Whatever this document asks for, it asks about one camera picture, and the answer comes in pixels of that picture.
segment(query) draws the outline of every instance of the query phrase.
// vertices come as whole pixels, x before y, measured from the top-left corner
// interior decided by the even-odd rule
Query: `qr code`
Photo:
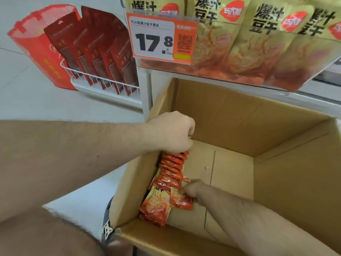
[[[179,34],[178,49],[190,50],[192,46],[192,36]]]

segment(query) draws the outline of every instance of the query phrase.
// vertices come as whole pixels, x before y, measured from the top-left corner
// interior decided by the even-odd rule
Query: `forearm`
[[[146,124],[0,121],[0,222],[157,149]]]
[[[338,255],[274,211],[205,185],[198,200],[250,256]]]

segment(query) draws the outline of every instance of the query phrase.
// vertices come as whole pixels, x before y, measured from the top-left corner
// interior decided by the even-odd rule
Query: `price number 17.8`
[[[140,50],[146,51],[146,41],[145,39],[152,40],[148,51],[153,52],[160,42],[160,36],[155,35],[145,35],[143,33],[135,34],[136,38],[140,41]],[[165,47],[173,47],[173,38],[170,36],[165,37],[164,41]]]

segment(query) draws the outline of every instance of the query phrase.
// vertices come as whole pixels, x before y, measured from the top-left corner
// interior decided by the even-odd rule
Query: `hand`
[[[209,185],[205,184],[202,180],[192,180],[189,184],[185,185],[181,190],[181,194],[187,194],[190,197],[196,199],[200,205],[200,193],[205,192],[205,188]]]
[[[189,150],[195,122],[178,111],[166,112],[147,123],[154,150],[181,153]]]

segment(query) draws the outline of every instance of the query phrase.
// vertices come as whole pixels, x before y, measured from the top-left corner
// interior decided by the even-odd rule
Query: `left hand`
[[[146,124],[154,150],[181,153],[193,145],[190,136],[194,133],[195,122],[178,111],[161,114]]]

